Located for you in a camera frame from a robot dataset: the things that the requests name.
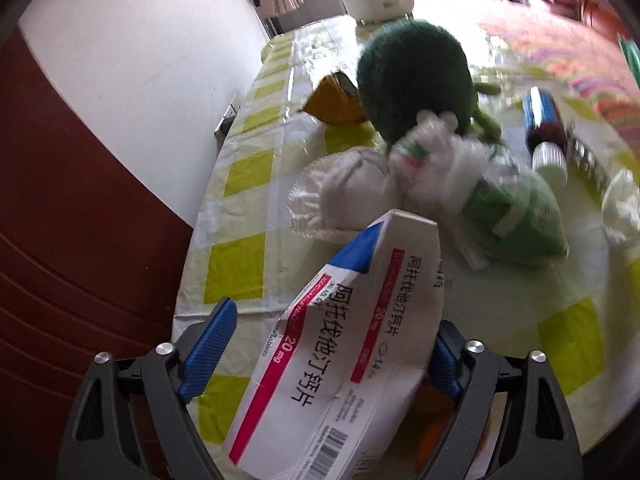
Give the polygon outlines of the white medicine box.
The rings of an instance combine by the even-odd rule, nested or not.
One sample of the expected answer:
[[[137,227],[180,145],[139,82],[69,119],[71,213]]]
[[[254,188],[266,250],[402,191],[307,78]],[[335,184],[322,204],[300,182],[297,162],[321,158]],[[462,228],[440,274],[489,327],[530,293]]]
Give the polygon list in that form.
[[[444,310],[437,224],[394,209],[280,316],[224,450],[256,479],[362,479],[422,382]]]

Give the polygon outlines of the green tissue pack bag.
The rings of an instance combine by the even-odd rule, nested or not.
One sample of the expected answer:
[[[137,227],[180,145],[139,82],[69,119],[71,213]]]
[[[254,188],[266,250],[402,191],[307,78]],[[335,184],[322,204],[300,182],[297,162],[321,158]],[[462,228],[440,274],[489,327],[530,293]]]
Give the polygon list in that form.
[[[548,183],[501,144],[462,138],[453,114],[427,110],[388,154],[407,207],[449,233],[473,270],[491,258],[544,264],[568,256]]]

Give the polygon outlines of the dark medicine bottle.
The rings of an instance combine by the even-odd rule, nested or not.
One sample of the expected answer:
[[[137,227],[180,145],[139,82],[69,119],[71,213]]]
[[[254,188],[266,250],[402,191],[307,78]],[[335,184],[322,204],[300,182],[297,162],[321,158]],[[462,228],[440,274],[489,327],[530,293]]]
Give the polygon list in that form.
[[[568,181],[567,135],[552,94],[530,87],[522,101],[525,144],[532,168],[552,188],[565,188]]]

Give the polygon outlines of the golden snack wrapper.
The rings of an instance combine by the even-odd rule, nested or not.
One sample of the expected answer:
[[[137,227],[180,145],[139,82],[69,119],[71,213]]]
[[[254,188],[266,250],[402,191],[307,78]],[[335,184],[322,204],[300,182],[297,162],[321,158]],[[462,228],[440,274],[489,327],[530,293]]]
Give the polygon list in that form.
[[[356,86],[341,70],[323,77],[300,110],[329,126],[368,120]]]

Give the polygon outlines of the dark green plush toy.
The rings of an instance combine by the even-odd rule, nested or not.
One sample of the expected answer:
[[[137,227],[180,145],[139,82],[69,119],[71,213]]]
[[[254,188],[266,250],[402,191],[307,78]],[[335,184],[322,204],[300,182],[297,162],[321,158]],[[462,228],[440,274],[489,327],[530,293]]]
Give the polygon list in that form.
[[[501,138],[498,122],[478,104],[480,94],[496,96],[500,88],[474,81],[460,42],[427,21],[409,18],[377,30],[361,51],[357,88],[369,122],[388,146],[418,124],[421,112],[453,114],[460,136]]]

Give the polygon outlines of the silver pill blister pack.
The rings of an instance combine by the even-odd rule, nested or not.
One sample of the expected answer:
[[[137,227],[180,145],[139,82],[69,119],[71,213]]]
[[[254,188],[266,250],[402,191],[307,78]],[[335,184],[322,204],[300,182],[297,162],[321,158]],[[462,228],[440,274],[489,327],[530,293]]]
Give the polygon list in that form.
[[[611,183],[608,170],[597,159],[593,150],[575,132],[575,125],[567,127],[567,156],[578,174],[587,182],[587,188],[598,200],[602,200]]]

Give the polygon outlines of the red wooden door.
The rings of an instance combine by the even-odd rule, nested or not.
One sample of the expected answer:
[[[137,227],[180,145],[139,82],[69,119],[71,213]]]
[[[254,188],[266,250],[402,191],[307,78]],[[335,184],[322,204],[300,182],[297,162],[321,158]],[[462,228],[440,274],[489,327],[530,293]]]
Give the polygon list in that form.
[[[168,338],[191,228],[1,50],[1,474],[51,479],[93,357]]]

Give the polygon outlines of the striped bed cover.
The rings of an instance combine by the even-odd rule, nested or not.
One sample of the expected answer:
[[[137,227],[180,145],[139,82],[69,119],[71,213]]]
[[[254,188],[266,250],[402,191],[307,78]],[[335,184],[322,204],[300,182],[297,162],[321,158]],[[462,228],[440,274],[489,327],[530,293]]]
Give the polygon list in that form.
[[[639,136],[639,88],[622,49],[568,18],[502,0],[416,0],[424,18],[467,18],[569,84],[611,126]]]

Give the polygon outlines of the white storage basket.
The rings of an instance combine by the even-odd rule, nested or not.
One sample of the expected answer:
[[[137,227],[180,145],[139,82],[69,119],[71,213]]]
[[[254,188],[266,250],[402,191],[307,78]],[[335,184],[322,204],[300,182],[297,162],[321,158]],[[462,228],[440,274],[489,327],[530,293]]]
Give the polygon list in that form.
[[[371,24],[409,16],[414,0],[342,0],[346,13],[356,22]]]

